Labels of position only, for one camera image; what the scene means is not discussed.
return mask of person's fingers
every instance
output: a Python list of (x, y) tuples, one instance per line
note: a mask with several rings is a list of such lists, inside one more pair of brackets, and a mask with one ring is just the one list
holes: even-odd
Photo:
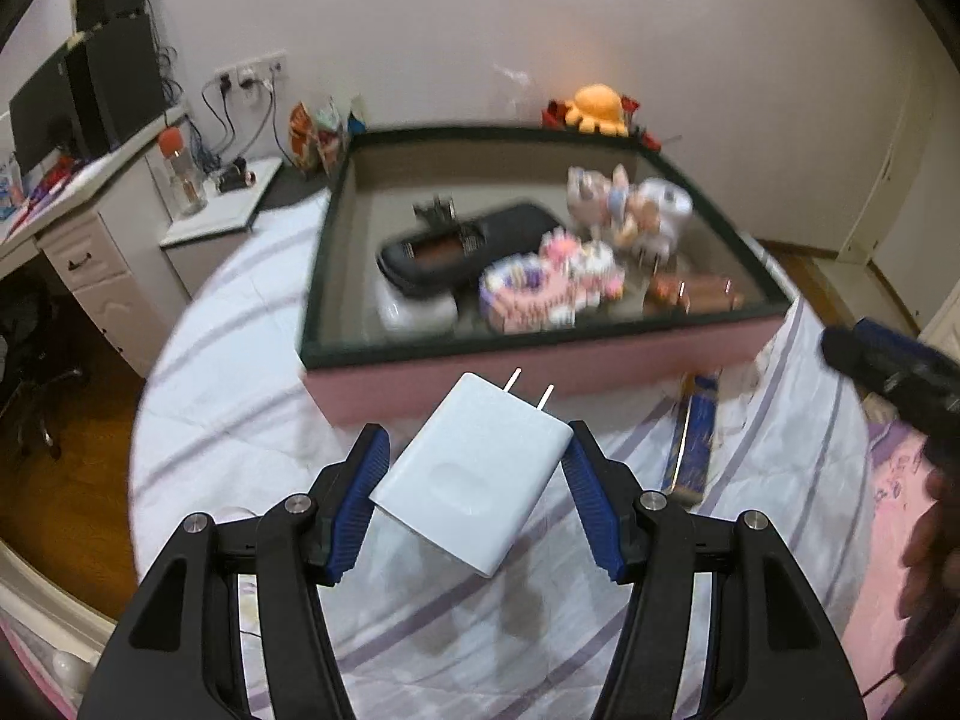
[(944, 560), (944, 587), (960, 595), (960, 549), (953, 550)]
[(930, 566), (915, 565), (906, 574), (904, 589), (901, 589), (901, 595), (896, 601), (896, 616), (904, 619), (909, 617), (917, 610), (920, 599), (926, 592), (926, 586), (930, 581)]
[(913, 532), (904, 547), (901, 563), (907, 568), (926, 560), (930, 554), (933, 542), (940, 531), (941, 509), (939, 505), (931, 506), (914, 523)]
[(935, 501), (942, 501), (949, 493), (950, 480), (942, 470), (933, 469), (926, 476), (926, 481), (923, 482), (923, 489), (926, 490), (926, 494)]

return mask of pink box side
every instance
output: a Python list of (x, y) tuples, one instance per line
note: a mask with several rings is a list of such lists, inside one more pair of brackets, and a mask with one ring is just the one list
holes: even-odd
[(500, 384), (522, 367), (512, 392), (527, 398), (539, 397), (548, 384), (559, 396), (625, 389), (750, 362), (783, 322), (745, 319), (603, 341), (318, 368), (306, 372), (304, 384), (334, 425), (426, 416), (468, 371)]

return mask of brown floor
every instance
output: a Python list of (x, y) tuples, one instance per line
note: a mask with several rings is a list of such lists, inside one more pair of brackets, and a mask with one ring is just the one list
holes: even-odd
[(85, 386), (66, 382), (50, 425), (53, 460), (32, 426), (32, 452), (16, 451), (11, 409), (0, 430), (0, 538), (70, 594), (113, 617), (136, 589), (127, 522), (127, 467), (143, 381), (68, 300)]

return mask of round table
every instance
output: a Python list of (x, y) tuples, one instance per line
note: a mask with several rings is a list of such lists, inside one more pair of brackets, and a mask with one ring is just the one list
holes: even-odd
[[(189, 512), (217, 521), (263, 514), (344, 459), (358, 434), (325, 421), (301, 384), (296, 355), (327, 199), (321, 193), (261, 214), (157, 361), (131, 450), (141, 577)], [(794, 305), (755, 362), (720, 377), (709, 488), (698, 511), (726, 519), (766, 512), (842, 630), (869, 557), (866, 426), (853, 387), (820, 361), (819, 320), (751, 245)], [(659, 488), (678, 391), (679, 382), (668, 382), (555, 396), (549, 410), (587, 420), (608, 457)], [(420, 424), (384, 426), (394, 457)], [(244, 578), (241, 589), (251, 710), (270, 717), (256, 580)], [(354, 570), (320, 592), (344, 684), (365, 720), (589, 716), (630, 595), (594, 565), (560, 469), (493, 579), (376, 512)], [(699, 696), (708, 609), (709, 578), (698, 577), (678, 702), (684, 717)]]

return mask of black monitor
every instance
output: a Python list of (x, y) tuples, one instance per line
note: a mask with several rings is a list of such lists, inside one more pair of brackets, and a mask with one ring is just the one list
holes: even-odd
[(54, 52), (10, 101), (13, 148), (27, 175), (55, 148), (74, 151), (73, 98), (64, 77), (63, 47)]

